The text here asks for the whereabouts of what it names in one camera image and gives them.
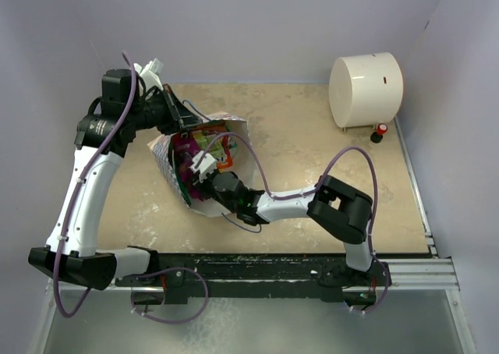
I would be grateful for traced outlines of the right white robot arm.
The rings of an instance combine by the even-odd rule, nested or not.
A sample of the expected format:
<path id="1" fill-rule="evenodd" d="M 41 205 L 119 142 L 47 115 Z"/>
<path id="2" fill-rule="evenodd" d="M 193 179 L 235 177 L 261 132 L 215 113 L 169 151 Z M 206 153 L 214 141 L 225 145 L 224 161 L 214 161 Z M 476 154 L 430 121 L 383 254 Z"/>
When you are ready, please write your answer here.
<path id="1" fill-rule="evenodd" d="M 289 200 L 278 200 L 263 190 L 244 185 L 234 172 L 212 168 L 203 172 L 191 167 L 193 185 L 201 196 L 218 202 L 247 225 L 268 225 L 275 221 L 309 218 L 343 242 L 348 279 L 366 284 L 374 276 L 373 256 L 368 244 L 368 227 L 373 217 L 373 199 L 360 190 L 328 175 L 312 189 L 291 192 Z"/>

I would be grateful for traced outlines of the blue checkered paper bag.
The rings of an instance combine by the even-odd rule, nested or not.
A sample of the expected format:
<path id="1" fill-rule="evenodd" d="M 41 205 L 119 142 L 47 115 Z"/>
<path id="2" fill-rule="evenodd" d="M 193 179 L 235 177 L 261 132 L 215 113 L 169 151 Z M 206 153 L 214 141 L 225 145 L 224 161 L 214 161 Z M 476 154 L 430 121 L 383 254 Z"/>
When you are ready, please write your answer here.
<path id="1" fill-rule="evenodd" d="M 227 112 L 201 115 L 200 121 L 148 144 L 162 176 L 194 213 L 226 220 L 232 214 L 260 228 L 248 122 Z"/>

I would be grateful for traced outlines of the purple snack bag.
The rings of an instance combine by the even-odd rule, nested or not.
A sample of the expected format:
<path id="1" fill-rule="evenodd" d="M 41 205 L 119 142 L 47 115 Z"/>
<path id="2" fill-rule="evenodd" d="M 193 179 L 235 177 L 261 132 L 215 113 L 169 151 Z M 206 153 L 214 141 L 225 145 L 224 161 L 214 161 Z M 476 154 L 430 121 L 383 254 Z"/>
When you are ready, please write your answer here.
<path id="1" fill-rule="evenodd" d="M 180 174 L 186 174 L 192 159 L 201 151 L 200 146 L 189 133 L 178 133 L 172 138 L 175 166 Z"/>

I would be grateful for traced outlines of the red Doritos bag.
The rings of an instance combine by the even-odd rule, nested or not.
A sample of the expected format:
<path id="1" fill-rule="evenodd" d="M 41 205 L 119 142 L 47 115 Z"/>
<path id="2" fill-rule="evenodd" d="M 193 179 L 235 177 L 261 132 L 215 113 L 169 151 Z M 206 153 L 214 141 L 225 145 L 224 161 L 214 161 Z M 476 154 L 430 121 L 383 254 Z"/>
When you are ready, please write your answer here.
<path id="1" fill-rule="evenodd" d="M 231 168 L 233 166 L 233 160 L 230 153 L 226 153 L 225 151 L 221 152 L 219 156 L 216 157 L 217 160 L 217 168 L 219 170 L 224 170 L 227 168 Z"/>

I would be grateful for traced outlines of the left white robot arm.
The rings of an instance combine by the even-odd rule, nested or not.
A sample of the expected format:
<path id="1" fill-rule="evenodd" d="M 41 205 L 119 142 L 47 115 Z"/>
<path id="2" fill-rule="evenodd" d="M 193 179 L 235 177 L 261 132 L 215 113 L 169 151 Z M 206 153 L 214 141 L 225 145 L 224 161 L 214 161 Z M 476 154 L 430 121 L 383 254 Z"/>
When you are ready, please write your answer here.
<path id="1" fill-rule="evenodd" d="M 30 250 L 28 262 L 54 284 L 65 282 L 104 290 L 115 279 L 133 277 L 142 285 L 160 278 L 155 250 L 128 246 L 100 251 L 98 230 L 111 182 L 137 132 L 155 128 L 172 135 L 200 124 L 151 65 L 108 70 L 101 96 L 76 128 L 73 174 L 56 225 L 42 247 Z"/>

